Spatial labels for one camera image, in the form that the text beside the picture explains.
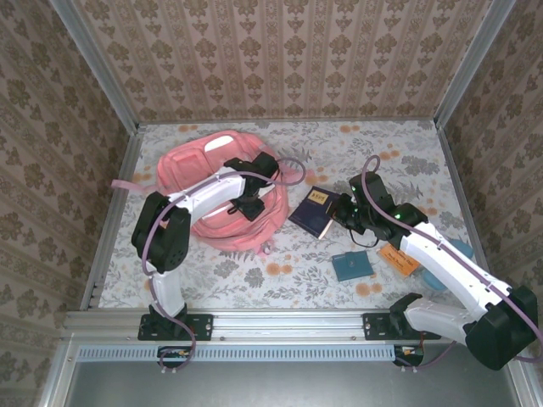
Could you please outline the navy book with yellow label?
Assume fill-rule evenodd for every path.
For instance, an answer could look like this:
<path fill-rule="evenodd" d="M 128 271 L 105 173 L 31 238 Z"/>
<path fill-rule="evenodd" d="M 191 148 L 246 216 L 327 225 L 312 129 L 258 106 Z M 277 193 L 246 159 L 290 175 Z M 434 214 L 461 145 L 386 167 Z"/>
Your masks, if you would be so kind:
<path fill-rule="evenodd" d="M 312 187 L 288 219 L 321 240 L 333 222 L 327 210 L 338 198 L 339 195 L 336 192 Z"/>

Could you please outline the orange book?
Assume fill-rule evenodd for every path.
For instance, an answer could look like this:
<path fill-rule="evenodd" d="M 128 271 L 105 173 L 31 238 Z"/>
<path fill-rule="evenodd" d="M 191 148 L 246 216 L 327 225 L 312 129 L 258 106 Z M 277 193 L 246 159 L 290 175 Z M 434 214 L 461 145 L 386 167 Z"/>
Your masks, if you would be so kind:
<path fill-rule="evenodd" d="M 411 276 L 419 269 L 420 263 L 391 244 L 386 244 L 378 250 L 379 256 L 400 276 Z"/>

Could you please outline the small teal wallet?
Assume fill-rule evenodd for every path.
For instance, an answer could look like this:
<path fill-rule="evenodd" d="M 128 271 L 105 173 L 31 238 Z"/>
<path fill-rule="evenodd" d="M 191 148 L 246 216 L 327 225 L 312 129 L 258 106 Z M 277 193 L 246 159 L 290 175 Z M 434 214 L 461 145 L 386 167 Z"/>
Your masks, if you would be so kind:
<path fill-rule="evenodd" d="M 365 276 L 373 276 L 374 271 L 366 251 L 347 252 L 334 255 L 332 265 L 339 282 Z"/>

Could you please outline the pink backpack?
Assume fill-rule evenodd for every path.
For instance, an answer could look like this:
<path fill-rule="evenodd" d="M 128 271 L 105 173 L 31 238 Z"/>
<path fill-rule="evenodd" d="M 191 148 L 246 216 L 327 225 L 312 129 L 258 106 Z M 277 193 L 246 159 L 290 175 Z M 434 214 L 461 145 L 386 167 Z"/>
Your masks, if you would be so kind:
<path fill-rule="evenodd" d="M 237 131 L 220 131 L 215 134 L 182 144 L 163 155 L 157 165 L 157 181 L 149 187 L 114 180 L 113 187 L 138 191 L 147 197 L 160 189 L 162 181 L 174 181 L 182 187 L 203 180 L 214 173 L 229 159 L 250 161 L 260 153 L 268 153 L 279 163 L 285 191 L 303 181 L 305 174 L 297 173 L 284 164 L 275 152 L 256 135 Z"/>

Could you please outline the floral tablecloth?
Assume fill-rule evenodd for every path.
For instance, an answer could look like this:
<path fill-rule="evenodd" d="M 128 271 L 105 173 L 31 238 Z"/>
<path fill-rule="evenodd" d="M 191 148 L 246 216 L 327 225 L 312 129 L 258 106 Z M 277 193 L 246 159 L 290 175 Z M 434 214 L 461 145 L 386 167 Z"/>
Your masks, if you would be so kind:
<path fill-rule="evenodd" d="M 145 125 L 133 181 L 154 184 L 163 154 L 228 129 L 253 133 L 306 168 L 304 181 L 288 190 L 291 208 L 314 186 L 348 192 L 350 178 L 376 154 L 381 159 L 378 173 L 396 203 L 414 204 L 445 237 L 466 242 L 445 156 L 430 121 Z M 286 222 L 266 255 L 220 251 L 192 238 L 180 269 L 182 295 L 193 309 L 377 309 L 407 293 L 456 304 L 451 292 L 430 289 L 418 273 L 400 276 L 379 256 L 380 248 L 371 232 L 352 234 L 337 224 L 318 240 Z M 374 275 L 339 282 L 332 257 L 359 251 L 367 252 Z"/>

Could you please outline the black connector board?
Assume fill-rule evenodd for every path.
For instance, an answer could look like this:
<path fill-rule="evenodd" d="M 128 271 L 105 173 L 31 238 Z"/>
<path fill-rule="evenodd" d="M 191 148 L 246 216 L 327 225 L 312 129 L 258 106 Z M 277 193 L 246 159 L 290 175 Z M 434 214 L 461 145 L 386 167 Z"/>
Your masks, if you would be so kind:
<path fill-rule="evenodd" d="M 417 367 L 423 362 L 424 350 L 420 345 L 395 345 L 393 363 L 399 367 Z"/>
<path fill-rule="evenodd" d="M 157 350 L 159 365 L 166 369 L 178 369 L 187 361 L 190 355 L 190 346 L 162 346 Z"/>

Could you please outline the grey metal panel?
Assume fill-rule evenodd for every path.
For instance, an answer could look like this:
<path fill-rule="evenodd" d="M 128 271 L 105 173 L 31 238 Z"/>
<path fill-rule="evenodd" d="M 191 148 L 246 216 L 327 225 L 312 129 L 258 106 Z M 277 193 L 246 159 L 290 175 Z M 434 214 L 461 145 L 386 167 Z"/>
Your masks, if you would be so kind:
<path fill-rule="evenodd" d="M 83 363 L 66 407 L 519 407 L 505 371 L 459 353 L 426 370 L 388 363 Z"/>

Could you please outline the aluminium frame rail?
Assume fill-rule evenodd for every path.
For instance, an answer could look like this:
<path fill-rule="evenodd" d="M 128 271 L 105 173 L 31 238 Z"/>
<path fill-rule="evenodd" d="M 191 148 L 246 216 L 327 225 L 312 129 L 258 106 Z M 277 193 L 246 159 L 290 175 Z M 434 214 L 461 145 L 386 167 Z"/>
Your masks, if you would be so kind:
<path fill-rule="evenodd" d="M 132 179 L 141 152 L 144 133 L 145 126 L 140 125 L 137 131 L 129 136 L 119 173 L 119 178 L 122 181 Z M 88 311 L 98 307 L 127 196 L 128 191 L 126 190 L 115 189 L 113 191 L 79 311 Z"/>
<path fill-rule="evenodd" d="M 489 272 L 489 266 L 484 256 L 482 244 L 476 231 L 451 149 L 445 137 L 445 131 L 437 129 L 436 131 L 461 210 L 462 222 L 467 231 L 466 243 L 473 248 L 472 259 L 466 260 L 465 255 L 459 254 L 459 257 L 463 257 L 464 260 L 458 264 L 456 259 L 453 258 L 452 271 L 445 273 L 439 270 L 437 277 L 444 277 L 443 283 L 461 301 L 462 305 L 472 315 L 480 317 L 492 305 L 500 303 L 501 298 L 490 290 L 490 281 L 495 282 L 496 279 Z"/>
<path fill-rule="evenodd" d="M 162 120 L 162 121 L 140 121 L 138 127 L 145 125 L 204 125 L 204 124 L 233 124 L 233 123 L 263 123 L 263 122 L 377 122 L 377 121 L 430 121 L 435 123 L 437 119 L 431 116 L 394 116 L 394 117 L 372 117 L 372 116 L 356 116 L 356 117 L 324 117 L 324 118 L 259 118 L 259 119 L 227 119 L 227 120 Z"/>

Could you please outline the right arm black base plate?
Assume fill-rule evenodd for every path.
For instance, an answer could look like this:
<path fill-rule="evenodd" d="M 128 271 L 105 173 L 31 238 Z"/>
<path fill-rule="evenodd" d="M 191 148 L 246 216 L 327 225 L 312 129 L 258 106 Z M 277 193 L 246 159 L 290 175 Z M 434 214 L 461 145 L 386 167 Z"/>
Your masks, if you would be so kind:
<path fill-rule="evenodd" d="M 365 339 L 377 340 L 419 340 L 441 339 L 431 332 L 420 332 L 412 328 L 402 315 L 387 313 L 365 313 L 362 315 Z"/>

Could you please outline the wide aluminium extrusion rail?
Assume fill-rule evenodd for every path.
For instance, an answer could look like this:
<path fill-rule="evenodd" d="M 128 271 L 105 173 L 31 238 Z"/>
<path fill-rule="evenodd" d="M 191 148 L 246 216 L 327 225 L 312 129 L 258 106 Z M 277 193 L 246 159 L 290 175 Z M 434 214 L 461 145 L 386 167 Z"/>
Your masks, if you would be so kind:
<path fill-rule="evenodd" d="M 366 309 L 196 309 L 213 315 L 209 344 L 364 343 Z M 90 309 L 67 314 L 63 341 L 133 343 L 146 309 Z"/>

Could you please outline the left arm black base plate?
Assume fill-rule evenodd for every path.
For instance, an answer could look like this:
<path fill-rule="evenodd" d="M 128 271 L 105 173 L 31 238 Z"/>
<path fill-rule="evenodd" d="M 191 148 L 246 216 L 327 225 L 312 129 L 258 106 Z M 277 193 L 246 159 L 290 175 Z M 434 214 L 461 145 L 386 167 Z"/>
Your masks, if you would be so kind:
<path fill-rule="evenodd" d="M 213 315 L 189 314 L 184 324 L 193 333 L 197 341 L 209 341 L 213 331 Z M 141 317 L 137 339 L 139 341 L 190 341 L 191 337 L 181 326 L 156 314 Z"/>

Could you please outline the aluminium frame post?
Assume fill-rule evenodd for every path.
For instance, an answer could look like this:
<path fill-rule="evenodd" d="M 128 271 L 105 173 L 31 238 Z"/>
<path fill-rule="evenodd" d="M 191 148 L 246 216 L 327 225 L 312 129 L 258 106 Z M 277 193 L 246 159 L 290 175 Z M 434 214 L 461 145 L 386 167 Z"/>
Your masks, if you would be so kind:
<path fill-rule="evenodd" d="M 436 110 L 434 123 L 437 130 L 443 130 L 451 118 L 515 2 L 516 0 L 492 0 Z"/>
<path fill-rule="evenodd" d="M 105 51 L 98 46 L 90 25 L 84 21 L 73 0 L 50 0 L 50 2 L 96 77 L 120 122 L 127 133 L 133 136 L 137 133 L 139 119 L 122 90 L 120 80 L 115 78 Z"/>

